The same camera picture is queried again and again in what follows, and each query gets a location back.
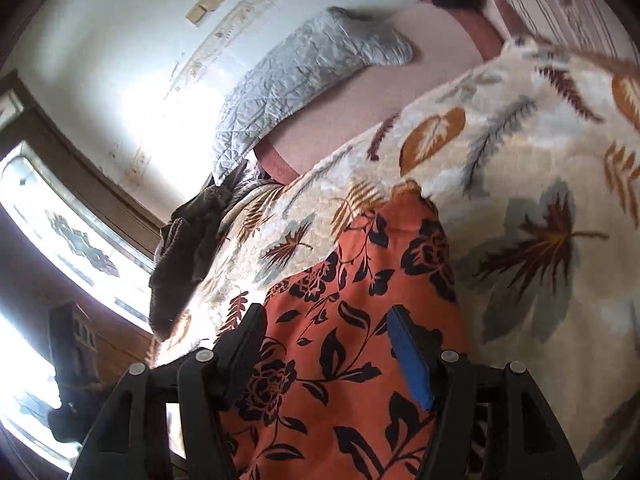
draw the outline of black floral print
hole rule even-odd
[[[254,368],[249,384],[236,402],[236,408],[242,420],[261,420],[265,426],[272,424],[278,417],[282,396],[296,380],[296,362],[276,359]]]
[[[400,266],[409,276],[430,274],[429,281],[440,297],[455,303],[449,244],[440,223],[424,219],[418,234],[402,254]]]
[[[264,298],[264,302],[267,303],[267,301],[269,301],[273,296],[281,292],[284,292],[288,288],[289,288],[289,280],[282,280],[281,282],[276,283],[267,292],[267,296],[266,298]]]
[[[317,269],[309,269],[289,289],[289,293],[305,301],[318,301],[326,290],[326,284],[335,279],[338,254],[335,251]]]

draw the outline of pillow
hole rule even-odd
[[[514,24],[517,18],[508,10],[511,7],[534,35],[571,48],[640,62],[634,42],[604,0],[488,0],[485,14],[495,23],[494,4],[501,9],[503,25],[496,27],[503,34],[505,30],[510,36],[522,33],[522,24]]]
[[[402,65],[411,46],[387,23],[364,22],[331,7],[305,22],[250,70],[229,94],[213,139],[220,186],[277,124],[368,65]]]
[[[429,90],[497,57],[502,49],[495,29],[473,10],[417,2],[388,23],[411,41],[412,62],[368,67],[276,126],[254,149],[273,179],[292,182],[348,140]]]

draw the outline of black plastic mount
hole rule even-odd
[[[389,316],[413,339],[435,396],[436,428],[418,480],[465,478],[478,404],[489,410],[482,480],[582,480],[556,416],[523,365],[472,364],[443,352],[440,333],[415,325],[403,310],[392,307]]]
[[[236,480],[217,412],[241,395],[258,361],[267,318],[252,304],[213,350],[162,367],[132,365],[102,407],[70,480],[173,480],[166,404],[180,403],[190,480]]]

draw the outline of cream blanket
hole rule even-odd
[[[638,150],[640,82],[507,44],[236,206],[156,364],[235,327],[271,285],[326,257],[360,211],[415,180],[449,237],[471,359],[526,363],[585,478],[612,478],[640,442]]]

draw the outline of window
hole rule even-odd
[[[0,130],[22,113],[24,107],[12,90],[0,96]]]
[[[18,440],[60,469],[71,472],[80,445],[53,438],[47,412],[60,407],[53,366],[0,316],[0,421]]]
[[[153,262],[92,214],[26,142],[0,162],[0,203],[25,236],[96,300],[149,331]]]

